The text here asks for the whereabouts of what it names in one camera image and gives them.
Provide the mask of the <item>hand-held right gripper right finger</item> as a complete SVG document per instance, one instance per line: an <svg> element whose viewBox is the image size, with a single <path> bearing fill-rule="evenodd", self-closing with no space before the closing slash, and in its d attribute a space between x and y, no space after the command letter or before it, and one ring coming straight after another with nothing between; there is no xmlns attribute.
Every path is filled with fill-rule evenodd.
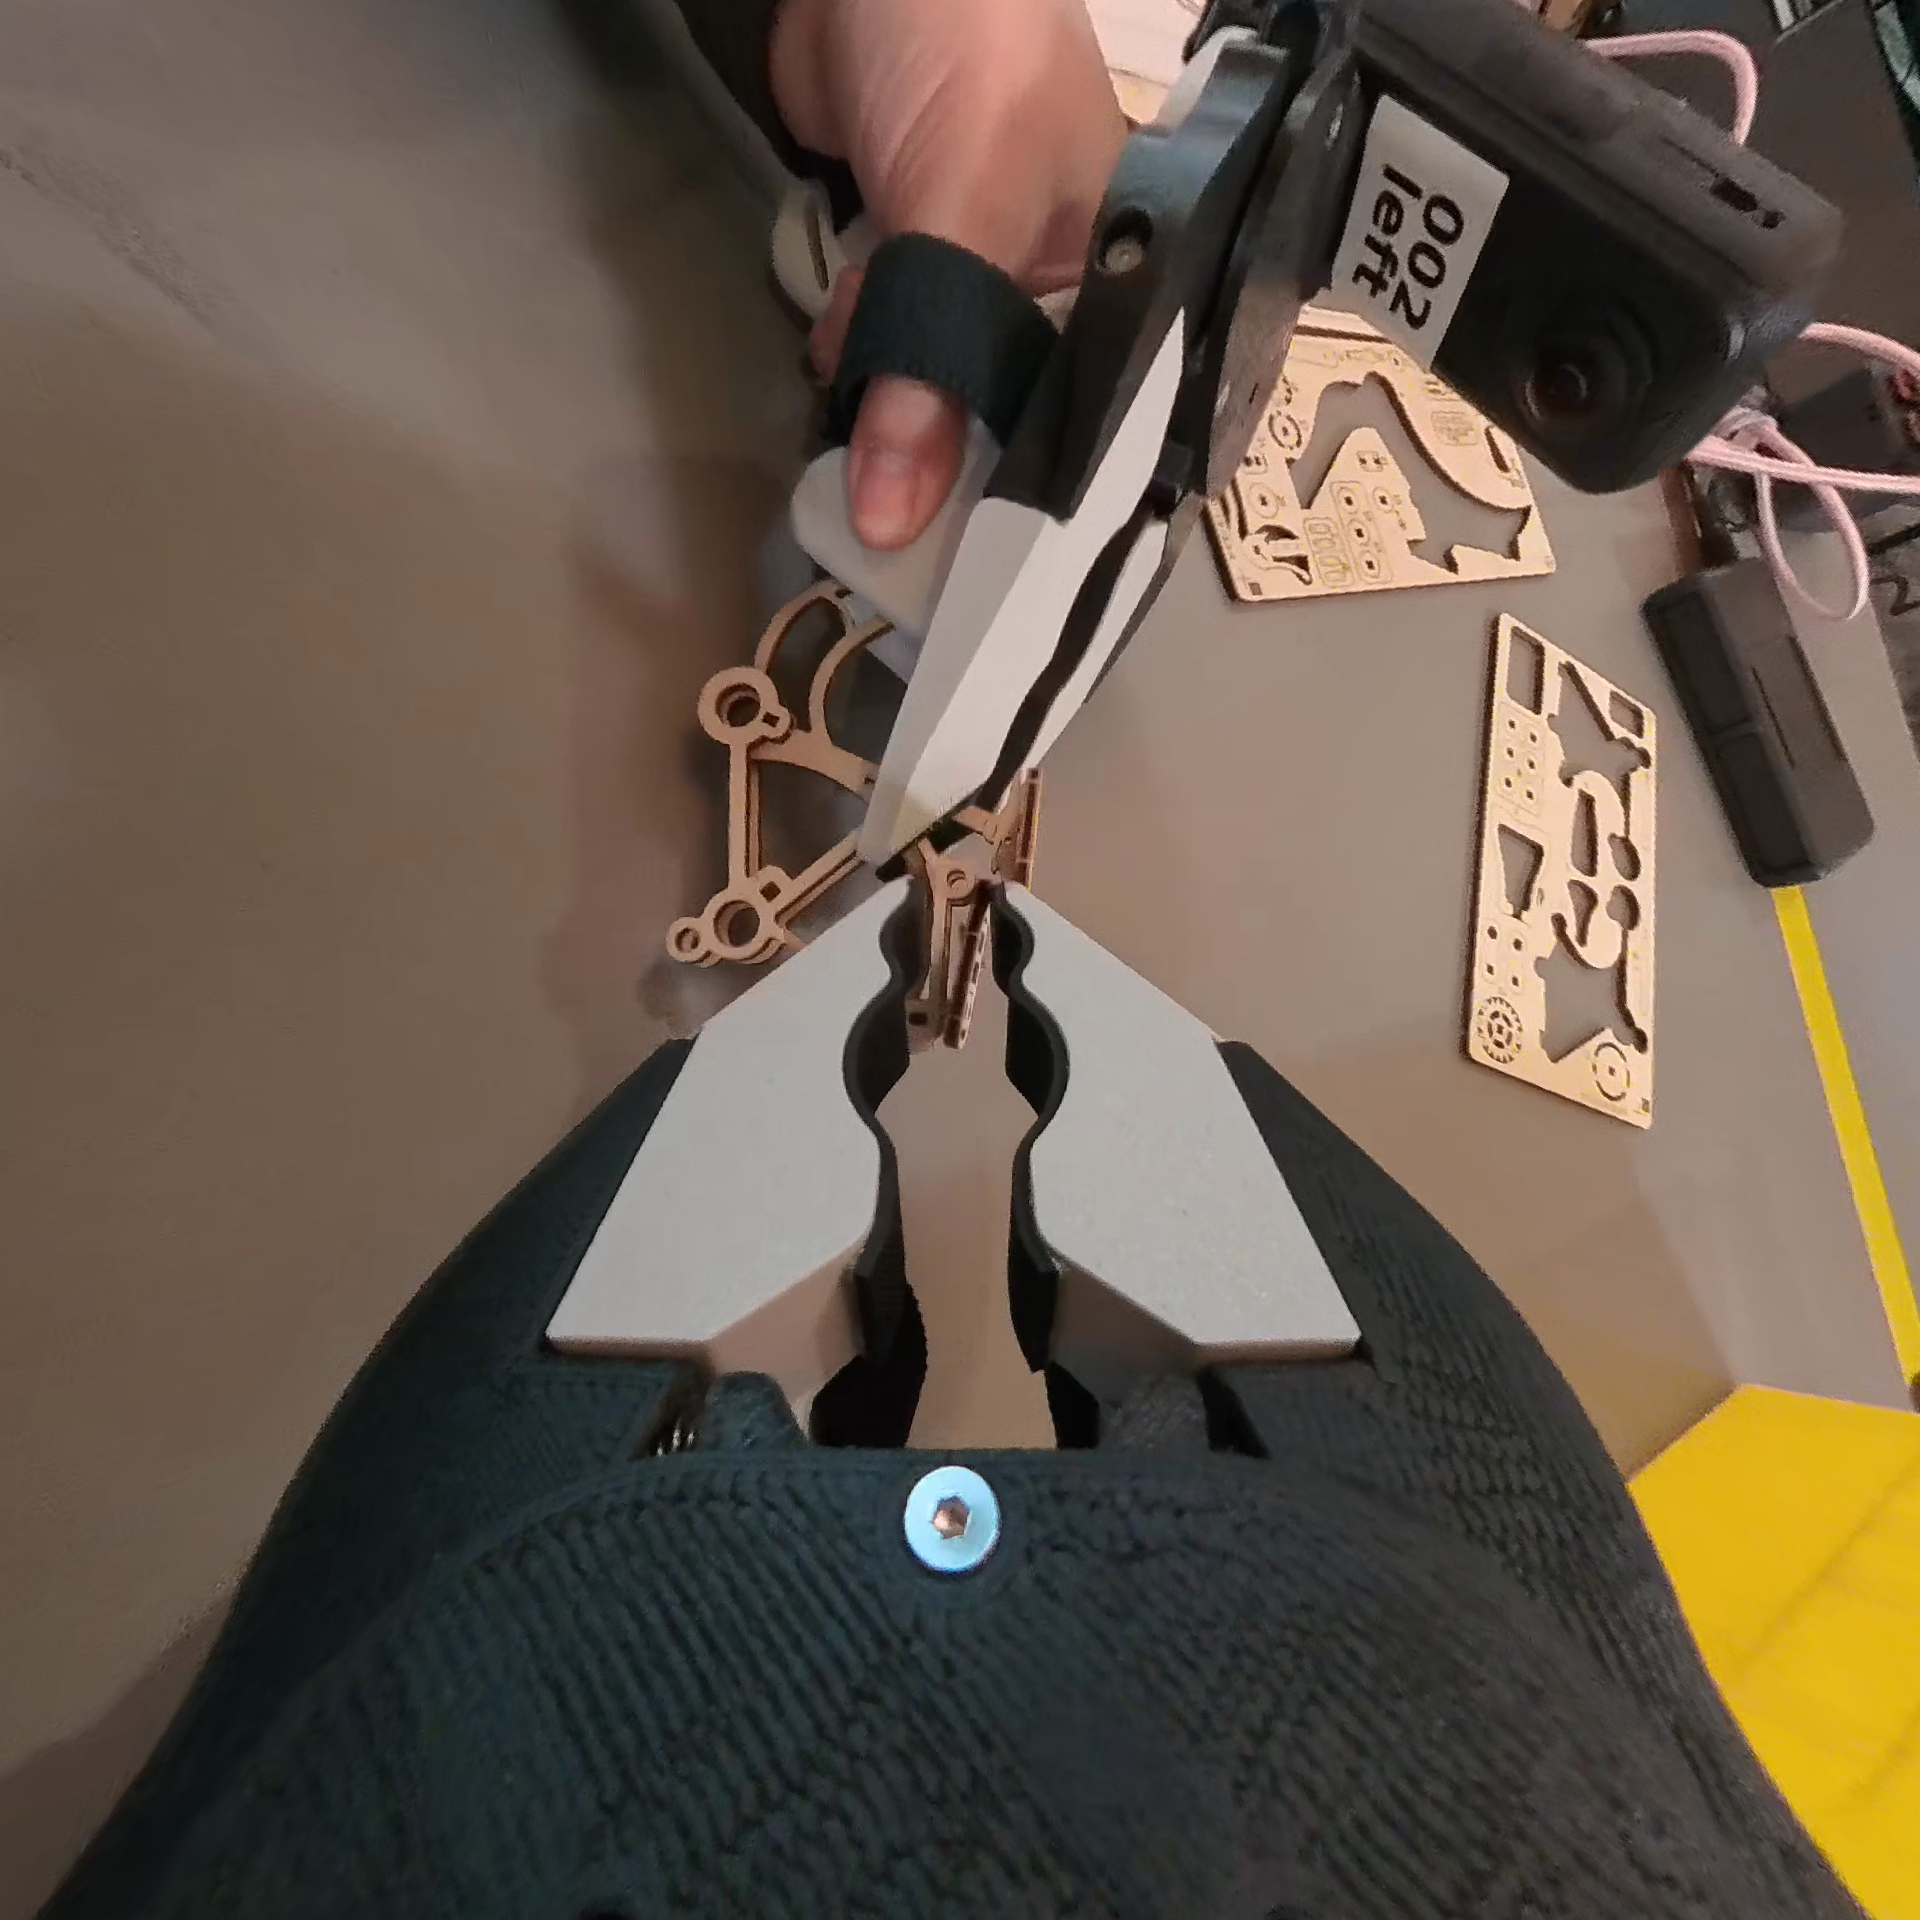
<svg viewBox="0 0 1920 1920"><path fill-rule="evenodd" d="M1015 1151L1008 1287L1073 1407L1244 1361L1347 1359L1361 1327L1226 1041L1032 888L993 903Z"/></svg>

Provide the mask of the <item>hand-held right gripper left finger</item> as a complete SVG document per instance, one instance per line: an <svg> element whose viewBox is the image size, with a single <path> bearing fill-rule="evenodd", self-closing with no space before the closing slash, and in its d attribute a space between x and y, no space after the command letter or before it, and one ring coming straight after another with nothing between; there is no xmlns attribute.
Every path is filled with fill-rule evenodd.
<svg viewBox="0 0 1920 1920"><path fill-rule="evenodd" d="M765 1375L796 1415L906 1314L897 1151L922 888L865 905L708 1018L546 1323L560 1352Z"/></svg>

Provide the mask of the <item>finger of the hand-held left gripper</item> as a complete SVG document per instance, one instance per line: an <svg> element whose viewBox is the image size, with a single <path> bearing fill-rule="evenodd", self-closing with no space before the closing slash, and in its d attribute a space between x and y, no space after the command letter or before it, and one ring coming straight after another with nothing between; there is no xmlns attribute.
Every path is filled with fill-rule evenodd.
<svg viewBox="0 0 1920 1920"><path fill-rule="evenodd" d="M880 763L858 855L875 869L1045 757L1115 655L1168 554L1155 477L1184 371L1177 315L1081 505L1053 518L983 496Z"/></svg>
<svg viewBox="0 0 1920 1920"><path fill-rule="evenodd" d="M997 809L1015 782L1045 757L1111 673L1139 633L1147 610L1170 578L1196 525L1196 498L1168 514L1145 501L1103 546L1079 585L1041 671L1015 707L987 776L963 797L961 809Z"/></svg>

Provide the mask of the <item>small wooden ring strut part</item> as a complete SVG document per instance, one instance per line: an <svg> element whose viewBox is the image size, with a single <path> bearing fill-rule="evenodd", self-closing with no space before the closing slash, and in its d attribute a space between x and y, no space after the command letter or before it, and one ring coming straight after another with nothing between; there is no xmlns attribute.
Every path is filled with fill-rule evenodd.
<svg viewBox="0 0 1920 1920"><path fill-rule="evenodd" d="M1041 840L1043 770L1026 768L997 807L968 803L903 853L938 905L961 905L1003 879L1032 882Z"/></svg>

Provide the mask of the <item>wooden model frame part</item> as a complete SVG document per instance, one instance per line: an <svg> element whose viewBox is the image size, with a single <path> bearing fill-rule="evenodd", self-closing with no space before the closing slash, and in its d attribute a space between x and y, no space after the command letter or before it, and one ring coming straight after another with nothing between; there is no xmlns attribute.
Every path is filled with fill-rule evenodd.
<svg viewBox="0 0 1920 1920"><path fill-rule="evenodd" d="M815 617L829 621L829 645L804 699L792 704L776 665ZM872 794L877 768L832 735L827 696L839 671L891 633L895 623L851 587L816 583L776 611L752 661L708 677L695 712L728 752L728 878L700 911L672 920L668 958L697 969L761 966L803 947L797 923L858 869L858 834L847 831L796 871L779 866L764 850L764 776L770 768L801 770L855 799Z"/></svg>

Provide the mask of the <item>slotted wooden strip part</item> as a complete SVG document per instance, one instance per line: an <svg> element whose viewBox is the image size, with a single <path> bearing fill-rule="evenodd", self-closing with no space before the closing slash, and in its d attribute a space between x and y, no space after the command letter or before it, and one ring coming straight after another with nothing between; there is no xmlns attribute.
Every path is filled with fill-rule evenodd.
<svg viewBox="0 0 1920 1920"><path fill-rule="evenodd" d="M927 869L927 966L906 1001L912 1050L961 1049L970 1039L978 983L993 952L997 882L968 863Z"/></svg>

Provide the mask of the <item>wide wooden parts sheet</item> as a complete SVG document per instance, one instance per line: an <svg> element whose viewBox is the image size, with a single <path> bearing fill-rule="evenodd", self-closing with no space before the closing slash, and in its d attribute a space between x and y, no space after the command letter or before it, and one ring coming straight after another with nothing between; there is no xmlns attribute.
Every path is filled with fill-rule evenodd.
<svg viewBox="0 0 1920 1920"><path fill-rule="evenodd" d="M1303 311L1207 530L1231 597L1255 608L1555 567L1515 440L1330 305Z"/></svg>

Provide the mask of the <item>narrow wooden parts sheet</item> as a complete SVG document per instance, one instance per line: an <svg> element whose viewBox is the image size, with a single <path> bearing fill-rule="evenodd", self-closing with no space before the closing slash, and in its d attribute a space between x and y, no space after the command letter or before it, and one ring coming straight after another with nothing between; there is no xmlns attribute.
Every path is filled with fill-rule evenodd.
<svg viewBox="0 0 1920 1920"><path fill-rule="evenodd" d="M1460 1047L1639 1130L1655 1090L1658 778L1653 707L1501 611Z"/></svg>

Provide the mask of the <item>person's left hand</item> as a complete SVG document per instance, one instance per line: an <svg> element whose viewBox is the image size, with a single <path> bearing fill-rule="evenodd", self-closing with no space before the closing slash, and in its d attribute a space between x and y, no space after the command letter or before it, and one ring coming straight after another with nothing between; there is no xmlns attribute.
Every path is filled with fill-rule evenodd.
<svg viewBox="0 0 1920 1920"><path fill-rule="evenodd" d="M1081 280L1130 137L1088 5L785 2L768 71L785 130L849 163L880 238L939 238L1032 297ZM860 542L917 542L968 439L959 399L873 376L849 446Z"/></svg>

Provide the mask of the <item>black power bank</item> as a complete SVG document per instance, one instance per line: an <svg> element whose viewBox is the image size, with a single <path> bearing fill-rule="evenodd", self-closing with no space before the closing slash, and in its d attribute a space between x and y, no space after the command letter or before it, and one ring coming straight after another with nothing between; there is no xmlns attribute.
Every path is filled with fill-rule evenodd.
<svg viewBox="0 0 1920 1920"><path fill-rule="evenodd" d="M1749 878L1793 888L1860 853L1874 817L1767 563L1695 570L1641 611Z"/></svg>

